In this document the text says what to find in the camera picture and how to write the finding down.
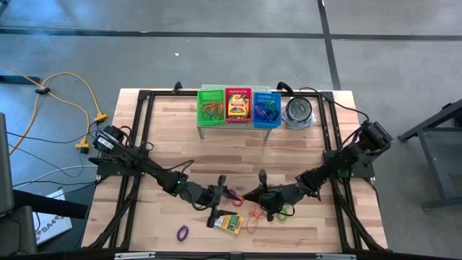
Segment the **butcher block table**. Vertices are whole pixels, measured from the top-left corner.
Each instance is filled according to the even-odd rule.
[[[136,100],[140,89],[122,89],[118,97],[114,126],[131,126]],[[350,91],[334,91],[335,101],[354,108]],[[283,97],[287,103],[289,97]],[[186,170],[189,181],[202,186],[216,184],[219,175],[227,176],[228,188],[238,195],[258,185],[258,171],[265,169],[268,184],[277,185],[295,182],[295,176],[323,163],[325,149],[318,102],[308,98],[316,117],[314,126],[304,130],[289,130],[284,125],[271,132],[268,141],[262,140],[259,131],[208,129],[201,140],[196,128],[196,97],[156,96],[148,142],[154,144],[149,156],[159,165],[168,168],[186,160],[196,162]],[[328,105],[328,119],[331,143],[333,129]],[[347,137],[358,126],[355,112],[336,106],[342,138]],[[141,114],[138,138],[141,137],[146,105]],[[95,190],[82,246],[87,246],[104,230],[116,210],[121,177],[111,176]],[[363,179],[351,180],[354,206],[358,218],[372,237],[383,247],[386,239],[380,210],[371,185]],[[206,227],[210,210],[196,211],[191,204],[180,197],[166,194],[156,180],[146,175],[141,180],[134,225],[130,242],[131,251],[241,251],[241,252],[341,252],[339,231],[336,222],[334,198],[330,182],[321,189],[321,201],[305,197],[295,205],[295,216],[285,222],[276,218],[267,222],[261,218],[255,233],[250,234],[247,220],[253,202],[245,201],[242,207],[234,207],[226,198],[220,208],[238,212],[244,216],[239,235],[226,230]],[[344,214],[350,245],[353,245],[352,229]],[[125,231],[126,216],[121,220],[118,243]],[[248,223],[255,227],[255,219]],[[185,241],[176,238],[182,225],[189,226]]]

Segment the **electrical plug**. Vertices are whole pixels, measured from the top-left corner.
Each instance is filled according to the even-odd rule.
[[[103,113],[98,113],[95,117],[95,122],[103,122],[108,118],[108,115],[103,114]]]
[[[87,143],[86,139],[80,140],[80,143],[76,144],[75,147],[80,149],[80,153],[83,154],[88,154],[88,151],[90,150],[90,145]]]

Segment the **red basket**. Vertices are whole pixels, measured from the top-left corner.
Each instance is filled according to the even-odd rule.
[[[230,118],[228,115],[228,105],[231,95],[246,95],[248,97],[248,117],[247,118]],[[226,99],[226,122],[250,122],[252,121],[252,90],[250,88],[227,88],[225,90]]]

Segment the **blue basket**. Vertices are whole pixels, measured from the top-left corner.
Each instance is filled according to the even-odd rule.
[[[261,117],[258,114],[257,106],[265,109],[265,106],[271,107],[269,104],[274,106],[274,110],[277,111],[277,116],[274,121],[271,121],[268,117]],[[258,128],[276,128],[281,125],[281,95],[272,93],[254,93],[253,94],[253,125]]]

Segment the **yellow extension cord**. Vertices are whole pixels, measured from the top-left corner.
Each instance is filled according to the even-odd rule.
[[[101,110],[100,110],[100,106],[98,105],[97,101],[96,101],[96,97],[95,97],[95,94],[93,93],[93,90],[92,88],[90,87],[90,85],[84,80],[82,79],[79,75],[77,74],[74,74],[74,73],[71,73],[71,72],[61,72],[61,73],[57,73],[57,74],[54,74],[54,75],[51,75],[49,76],[48,78],[46,78],[45,80],[43,80],[42,84],[38,84],[37,82],[31,80],[28,76],[24,75],[23,73],[17,71],[16,69],[12,68],[11,66],[5,64],[4,62],[0,61],[0,65],[2,66],[5,66],[6,68],[8,69],[11,69],[13,72],[17,73],[18,75],[24,77],[25,79],[27,79],[28,81],[32,82],[34,85],[37,85],[39,89],[43,90],[45,87],[45,84],[48,82],[48,80],[50,79],[53,79],[54,77],[57,77],[57,76],[61,76],[61,75],[70,75],[70,76],[74,76],[76,77],[77,79],[80,79],[80,81],[82,81],[87,87],[88,87],[88,90],[90,91],[90,94],[92,95],[93,97],[93,101],[95,102],[95,107],[96,107],[96,110],[97,110],[97,116],[96,118],[94,119],[94,121],[99,121],[99,122],[103,122],[107,117],[108,115],[104,114],[104,113],[101,113]],[[65,104],[68,104],[68,105],[73,105],[74,107],[80,109],[84,114],[85,114],[85,117],[87,119],[87,130],[85,132],[85,136],[82,138],[82,140],[80,140],[80,142],[78,144],[75,145],[75,147],[77,149],[81,149],[81,148],[89,148],[90,146],[88,145],[87,143],[87,135],[89,134],[90,132],[90,117],[88,116],[88,112],[83,109],[83,107],[81,107],[80,105],[77,105],[76,103],[73,103],[73,102],[70,102],[70,101],[67,101],[67,100],[63,100],[61,99],[60,97],[54,95],[52,92],[49,92],[48,93],[49,95],[51,95],[52,97],[54,97],[55,99],[61,101],[62,103],[65,103]],[[38,97],[39,97],[39,94],[37,94],[37,96],[35,97],[35,103],[34,103],[34,110],[32,112],[32,117],[29,121],[29,125],[27,126],[26,130],[24,131],[24,133],[22,134],[22,137],[19,138],[19,140],[16,142],[16,144],[13,146],[13,148],[11,149],[11,151],[9,151],[9,155],[11,155],[15,150],[16,148],[21,144],[22,140],[24,140],[24,137],[27,135],[27,133],[29,132],[30,128],[32,127],[33,123],[34,123],[34,120],[35,120],[35,117],[37,115],[37,104],[38,104]]]

